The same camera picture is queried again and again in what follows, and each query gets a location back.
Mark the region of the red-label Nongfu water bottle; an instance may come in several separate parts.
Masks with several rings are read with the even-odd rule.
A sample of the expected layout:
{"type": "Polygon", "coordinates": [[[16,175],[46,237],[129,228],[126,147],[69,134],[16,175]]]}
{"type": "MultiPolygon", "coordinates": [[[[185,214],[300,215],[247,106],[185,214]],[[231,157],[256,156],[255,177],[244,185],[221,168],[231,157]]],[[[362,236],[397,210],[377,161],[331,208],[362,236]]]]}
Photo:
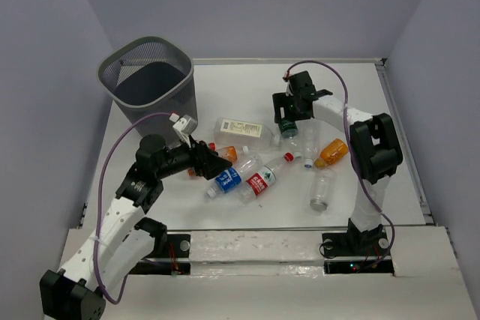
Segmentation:
{"type": "Polygon", "coordinates": [[[261,166],[238,188],[237,194],[241,202],[249,203],[276,185],[288,173],[295,159],[292,153],[287,152],[261,166]]]}

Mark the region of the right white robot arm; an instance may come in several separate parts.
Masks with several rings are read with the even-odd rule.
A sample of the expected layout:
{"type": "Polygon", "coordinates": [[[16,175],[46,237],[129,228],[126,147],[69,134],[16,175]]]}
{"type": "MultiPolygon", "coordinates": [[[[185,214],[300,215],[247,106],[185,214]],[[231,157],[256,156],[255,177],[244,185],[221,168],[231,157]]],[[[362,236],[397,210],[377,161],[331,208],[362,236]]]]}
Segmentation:
{"type": "Polygon", "coordinates": [[[346,137],[358,189],[343,237],[351,253],[362,254],[383,232],[381,217],[385,190],[403,162],[392,117],[351,107],[343,80],[340,81],[344,89],[343,100],[337,99],[331,91],[317,90],[307,71],[286,72],[283,80],[286,91],[272,95],[276,124],[316,119],[337,128],[346,137]]]}

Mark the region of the blue-label water bottle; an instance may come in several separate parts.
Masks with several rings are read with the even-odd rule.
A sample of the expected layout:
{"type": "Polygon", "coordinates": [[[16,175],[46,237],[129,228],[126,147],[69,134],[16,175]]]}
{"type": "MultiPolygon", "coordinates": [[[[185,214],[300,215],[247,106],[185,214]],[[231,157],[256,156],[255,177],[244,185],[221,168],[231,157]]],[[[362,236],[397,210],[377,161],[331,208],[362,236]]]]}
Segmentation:
{"type": "Polygon", "coordinates": [[[242,182],[246,181],[263,165],[263,159],[258,153],[252,153],[240,160],[234,166],[222,171],[207,189],[210,199],[230,193],[242,182]]]}

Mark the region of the green-label clear bottle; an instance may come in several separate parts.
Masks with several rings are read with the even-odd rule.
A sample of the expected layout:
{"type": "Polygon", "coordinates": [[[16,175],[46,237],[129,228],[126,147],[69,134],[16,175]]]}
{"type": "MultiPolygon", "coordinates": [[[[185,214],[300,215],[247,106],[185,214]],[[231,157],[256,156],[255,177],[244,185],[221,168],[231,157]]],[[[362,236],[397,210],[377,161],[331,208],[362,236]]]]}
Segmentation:
{"type": "Polygon", "coordinates": [[[299,129],[294,121],[282,119],[278,124],[280,135],[284,139],[291,139],[299,134],[299,129]]]}

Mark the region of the clear unlabelled blue-ring bottle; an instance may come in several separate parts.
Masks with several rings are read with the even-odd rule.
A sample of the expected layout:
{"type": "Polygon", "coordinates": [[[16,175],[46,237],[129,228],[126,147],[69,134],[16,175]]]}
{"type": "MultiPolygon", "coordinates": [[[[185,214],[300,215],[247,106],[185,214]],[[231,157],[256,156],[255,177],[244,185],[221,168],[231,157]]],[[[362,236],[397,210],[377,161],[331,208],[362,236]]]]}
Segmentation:
{"type": "Polygon", "coordinates": [[[319,130],[317,127],[304,127],[301,129],[300,137],[303,165],[306,169],[311,169],[320,151],[319,130]]]}

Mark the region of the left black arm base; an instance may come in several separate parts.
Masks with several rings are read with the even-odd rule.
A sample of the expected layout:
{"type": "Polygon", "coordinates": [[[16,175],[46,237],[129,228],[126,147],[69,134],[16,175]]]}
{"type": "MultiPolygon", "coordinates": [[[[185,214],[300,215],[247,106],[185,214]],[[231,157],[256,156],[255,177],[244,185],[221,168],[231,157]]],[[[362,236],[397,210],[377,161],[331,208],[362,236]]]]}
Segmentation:
{"type": "Polygon", "coordinates": [[[155,241],[154,249],[130,271],[132,275],[183,276],[191,272],[191,236],[186,233],[168,234],[155,241]]]}

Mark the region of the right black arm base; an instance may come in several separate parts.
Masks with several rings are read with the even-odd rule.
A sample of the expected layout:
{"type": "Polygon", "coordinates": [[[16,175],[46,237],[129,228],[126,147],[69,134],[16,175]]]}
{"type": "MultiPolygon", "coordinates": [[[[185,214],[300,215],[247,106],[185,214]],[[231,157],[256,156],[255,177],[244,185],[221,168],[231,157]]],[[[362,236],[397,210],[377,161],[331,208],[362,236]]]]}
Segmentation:
{"type": "Polygon", "coordinates": [[[389,240],[385,232],[367,245],[349,245],[346,239],[346,232],[322,234],[319,253],[325,274],[395,274],[392,257],[386,254],[389,240]]]}

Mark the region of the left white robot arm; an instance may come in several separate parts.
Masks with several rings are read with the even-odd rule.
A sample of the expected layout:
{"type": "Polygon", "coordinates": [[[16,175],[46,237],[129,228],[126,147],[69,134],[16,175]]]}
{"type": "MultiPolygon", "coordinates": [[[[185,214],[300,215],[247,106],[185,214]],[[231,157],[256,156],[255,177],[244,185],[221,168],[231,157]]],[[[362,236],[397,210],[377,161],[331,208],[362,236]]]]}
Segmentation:
{"type": "Polygon", "coordinates": [[[118,304],[131,269],[165,250],[166,226],[146,216],[164,190],[162,180],[187,169],[210,180],[231,165],[193,138],[169,148],[160,135],[143,137],[109,208],[97,212],[96,229],[57,271],[40,279],[44,315],[99,319],[107,304],[118,304]]]}

